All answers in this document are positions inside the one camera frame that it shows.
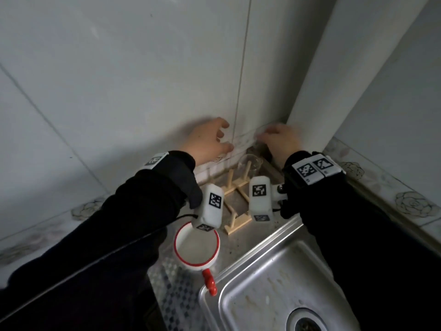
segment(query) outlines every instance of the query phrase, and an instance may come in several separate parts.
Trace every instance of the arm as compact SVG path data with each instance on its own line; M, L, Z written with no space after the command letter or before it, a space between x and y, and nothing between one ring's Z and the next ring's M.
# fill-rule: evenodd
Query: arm
M221 118L198 126L180 151L169 153L193 171L195 166L232 150L231 144L218 142L223 136L220 128L228 126ZM115 277L118 273L123 277L128 269L137 269L137 274L145 276L157 259L157 248L165 238L164 228L175 220L184 199L185 195L168 177L154 170L139 171L72 233L12 274L8 287L0 292L0 316L108 253L152 234L144 239L145 245L150 246L147 253L136 250L130 255L131 264L121 267L114 263L110 266L114 269L109 270ZM136 279L140 281L142 277L137 275Z
M286 166L310 156L287 126L271 127L260 138ZM431 297L441 295L438 256L357 194L343 173L301 192L287 187L290 204L317 239L362 329L382 323L426 325L436 318L429 310L438 306Z

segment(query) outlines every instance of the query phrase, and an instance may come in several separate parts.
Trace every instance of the left hand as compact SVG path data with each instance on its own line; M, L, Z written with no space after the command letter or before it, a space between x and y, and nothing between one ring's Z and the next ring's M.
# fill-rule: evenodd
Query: left hand
M221 143L223 137L221 127L227 128L230 124L221 117L201 124L193 129L179 151L187 152L195 161L196 166L215 160L219 155L233 151L230 143Z

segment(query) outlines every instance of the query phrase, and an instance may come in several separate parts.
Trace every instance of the red handle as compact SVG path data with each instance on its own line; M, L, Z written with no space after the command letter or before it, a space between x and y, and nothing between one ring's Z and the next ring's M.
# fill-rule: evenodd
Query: red handle
M216 288L216 283L214 283L214 278L211 275L210 269L204 269L202 271L202 276L204 277L205 285L210 291L210 295L215 296L218 293L218 289Z

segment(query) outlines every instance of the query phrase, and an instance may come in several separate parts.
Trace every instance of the hand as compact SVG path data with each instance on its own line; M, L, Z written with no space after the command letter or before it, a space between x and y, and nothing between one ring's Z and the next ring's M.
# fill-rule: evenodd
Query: hand
M269 126L257 139L268 145L274 160L280 167L284 167L291 154L301 151L302 145L297 133L286 124Z
M233 144L221 143L219 139L223 137L221 127L229 126L230 124L221 117L201 124L193 129L179 151L191 155L196 161L196 166L212 161L221 154L231 152L234 149Z

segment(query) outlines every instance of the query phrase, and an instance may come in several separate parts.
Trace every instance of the black jacket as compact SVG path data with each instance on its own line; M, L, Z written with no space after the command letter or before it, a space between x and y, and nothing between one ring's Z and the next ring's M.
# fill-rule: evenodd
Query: black jacket
M195 168L190 155L170 155ZM307 156L297 152L286 165ZM288 188L288 199L293 192ZM427 329L437 322L441 262L434 253L359 196L343 174L295 197L362 329ZM12 274L0 292L0 316L37 298L0 323L0 330L137 328L136 300L147 269L157 260L165 227L177 217L184 198L167 177L151 170L136 173L72 233Z

